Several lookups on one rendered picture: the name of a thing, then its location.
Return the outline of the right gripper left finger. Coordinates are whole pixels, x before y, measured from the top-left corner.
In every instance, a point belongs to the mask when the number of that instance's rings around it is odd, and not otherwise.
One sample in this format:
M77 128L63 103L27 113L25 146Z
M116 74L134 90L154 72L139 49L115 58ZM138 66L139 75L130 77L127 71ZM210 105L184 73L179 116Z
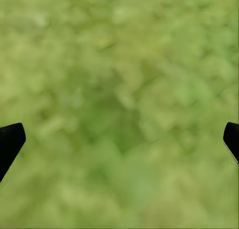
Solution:
M25 130L20 122L0 128L0 182L25 141Z

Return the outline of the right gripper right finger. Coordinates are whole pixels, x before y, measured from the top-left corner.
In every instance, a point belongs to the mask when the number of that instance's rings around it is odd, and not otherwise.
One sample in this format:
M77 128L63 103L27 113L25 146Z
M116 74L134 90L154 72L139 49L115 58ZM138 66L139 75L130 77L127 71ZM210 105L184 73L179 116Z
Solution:
M223 140L239 163L239 124L228 122Z

